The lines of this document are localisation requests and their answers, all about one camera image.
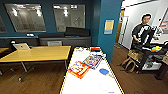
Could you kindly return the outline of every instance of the window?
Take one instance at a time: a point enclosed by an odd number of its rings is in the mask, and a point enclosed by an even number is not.
[[[54,4],[57,31],[66,27],[85,28],[85,5]]]
[[[16,32],[46,32],[40,4],[5,4]]]
[[[5,32],[7,32],[7,31],[5,29],[5,25],[4,25],[2,18],[0,16],[0,33],[5,33]]]

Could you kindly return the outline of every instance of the laptop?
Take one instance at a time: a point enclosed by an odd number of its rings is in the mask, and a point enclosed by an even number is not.
[[[27,45],[27,43],[13,44],[13,46],[14,46],[17,50],[27,50],[27,49],[30,49],[29,46]]]

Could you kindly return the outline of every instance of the wall sign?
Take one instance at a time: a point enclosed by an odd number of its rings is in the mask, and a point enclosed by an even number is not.
[[[104,34],[112,34],[114,20],[106,20],[104,27]]]

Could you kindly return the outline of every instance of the magazine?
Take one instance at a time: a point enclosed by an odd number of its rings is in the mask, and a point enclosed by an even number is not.
[[[90,66],[90,68],[92,69],[96,69],[101,60],[102,60],[101,55],[90,55],[83,61],[83,63]]]

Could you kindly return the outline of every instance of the light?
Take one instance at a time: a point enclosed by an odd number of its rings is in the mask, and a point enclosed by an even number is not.
[[[64,9],[64,15],[65,15],[65,17],[68,16],[68,10],[67,9]]]
[[[60,6],[54,6],[54,8],[60,9],[61,7]]]
[[[26,8],[24,5],[17,5],[17,8]]]
[[[68,8],[67,8],[67,7],[64,7],[63,9],[64,9],[64,10],[67,10]]]
[[[77,8],[77,5],[71,5],[71,8],[75,9],[75,8]]]
[[[40,12],[39,9],[37,10],[37,15],[38,15],[38,16],[41,16],[41,12]]]
[[[16,11],[16,9],[12,9],[12,10],[13,10],[14,16],[17,16],[17,11]]]

